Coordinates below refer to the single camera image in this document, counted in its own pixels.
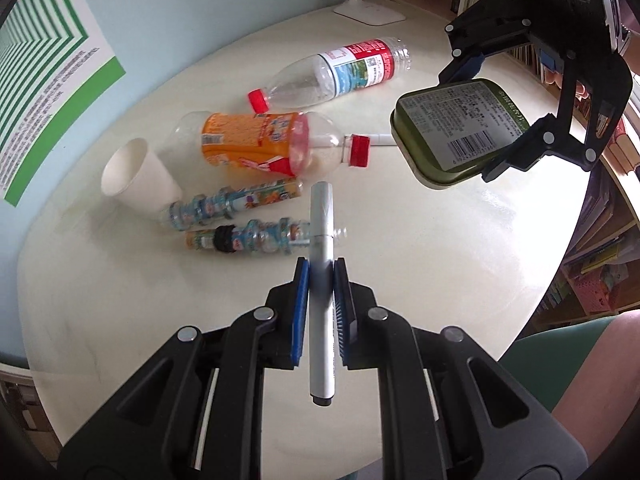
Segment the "lamp base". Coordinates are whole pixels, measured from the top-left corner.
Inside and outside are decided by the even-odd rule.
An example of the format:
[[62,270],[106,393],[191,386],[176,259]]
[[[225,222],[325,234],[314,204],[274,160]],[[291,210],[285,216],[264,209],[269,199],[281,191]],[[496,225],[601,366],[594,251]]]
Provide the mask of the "lamp base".
[[400,12],[363,0],[348,0],[335,7],[334,12],[357,22],[375,26],[402,22],[406,19],[404,14],[400,14]]

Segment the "orange label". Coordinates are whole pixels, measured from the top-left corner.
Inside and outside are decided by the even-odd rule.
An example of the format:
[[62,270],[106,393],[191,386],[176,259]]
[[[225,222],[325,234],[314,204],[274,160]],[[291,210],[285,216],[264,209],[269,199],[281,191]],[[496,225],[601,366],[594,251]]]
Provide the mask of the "orange label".
[[289,141],[298,113],[213,114],[202,127],[202,154],[218,165],[292,174]]

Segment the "red bottle cap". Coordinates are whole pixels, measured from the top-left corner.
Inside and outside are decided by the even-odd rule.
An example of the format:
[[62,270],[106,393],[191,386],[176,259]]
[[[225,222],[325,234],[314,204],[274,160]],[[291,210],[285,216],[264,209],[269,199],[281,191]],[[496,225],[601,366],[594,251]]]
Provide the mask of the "red bottle cap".
[[249,92],[248,97],[249,102],[251,103],[251,107],[254,109],[255,113],[265,114],[267,113],[267,111],[269,111],[269,103],[262,93],[262,90],[253,90],[252,92]]
[[363,135],[351,136],[351,156],[349,165],[366,168],[369,165],[369,145],[371,139]]

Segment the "pink basket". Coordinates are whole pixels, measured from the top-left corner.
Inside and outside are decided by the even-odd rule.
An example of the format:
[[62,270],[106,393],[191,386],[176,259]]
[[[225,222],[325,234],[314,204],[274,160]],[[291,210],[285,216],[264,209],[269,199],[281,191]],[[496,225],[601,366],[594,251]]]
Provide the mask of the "pink basket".
[[587,274],[573,280],[572,287],[578,297],[584,313],[608,312],[615,309],[619,287],[615,286],[611,292],[600,279],[603,267],[594,269]]

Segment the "barcode number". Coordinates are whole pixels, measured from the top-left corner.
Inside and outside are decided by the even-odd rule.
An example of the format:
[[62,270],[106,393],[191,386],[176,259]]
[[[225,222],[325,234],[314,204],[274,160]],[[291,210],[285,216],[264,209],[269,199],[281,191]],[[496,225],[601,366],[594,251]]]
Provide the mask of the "barcode number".
[[462,137],[458,140],[452,140],[447,143],[457,160],[465,160],[482,155],[496,147],[494,140],[488,132],[482,130],[476,134]]
[[203,134],[203,144],[222,144],[225,141],[225,134]]

